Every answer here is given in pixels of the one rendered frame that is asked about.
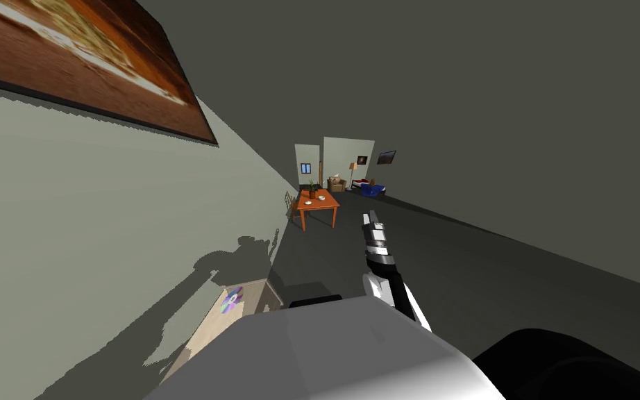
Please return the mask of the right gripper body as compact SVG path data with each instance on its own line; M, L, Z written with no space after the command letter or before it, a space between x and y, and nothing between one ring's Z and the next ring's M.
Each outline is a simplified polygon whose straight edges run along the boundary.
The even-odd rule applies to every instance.
M386 248L386 235L384 224L369 222L362 225L362 232L368 248Z

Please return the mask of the orange wooden table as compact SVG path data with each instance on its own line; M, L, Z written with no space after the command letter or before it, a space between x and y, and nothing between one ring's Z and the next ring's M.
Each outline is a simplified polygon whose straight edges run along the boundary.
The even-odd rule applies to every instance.
M332 219L330 226L335 228L339 207L340 204L326 189L315 188L315 186L313 186L309 190L300 191L294 207L297 215L293 214L292 219L295 220L296 218L299 218L301 221L301 229L304 231L306 230L305 217L309 212L317 210L331 210Z

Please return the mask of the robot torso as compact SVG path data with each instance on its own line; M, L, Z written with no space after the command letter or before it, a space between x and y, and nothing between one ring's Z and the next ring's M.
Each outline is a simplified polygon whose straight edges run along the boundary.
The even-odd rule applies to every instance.
M144 400L505 400L461 351L375 297L248 315Z

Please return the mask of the iridescent compact disc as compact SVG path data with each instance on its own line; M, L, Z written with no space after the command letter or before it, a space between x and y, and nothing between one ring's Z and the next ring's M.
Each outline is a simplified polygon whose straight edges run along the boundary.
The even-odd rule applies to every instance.
M221 314L227 314L241 304L244 296L244 287L237 286L226 290L226 297L221 303Z

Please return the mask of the light wooden desk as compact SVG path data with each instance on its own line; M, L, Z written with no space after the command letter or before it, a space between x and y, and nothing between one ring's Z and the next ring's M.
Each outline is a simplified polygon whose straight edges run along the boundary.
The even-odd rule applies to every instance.
M229 313L221 314L220 306L226 297L226 290L237 286L244 287L244 296L241 304ZM280 310L282 306L283 300L281 296L266 278L226 286L207 315L203 318L196 332L185 344L177 359L171 364L163 379L167 380L238 319L247 315L277 311Z

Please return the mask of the large brown wall picture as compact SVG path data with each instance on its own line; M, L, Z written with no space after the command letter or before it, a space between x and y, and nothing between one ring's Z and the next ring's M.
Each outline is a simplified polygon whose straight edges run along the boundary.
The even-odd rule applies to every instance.
M0 90L218 143L165 30L138 0L0 0Z

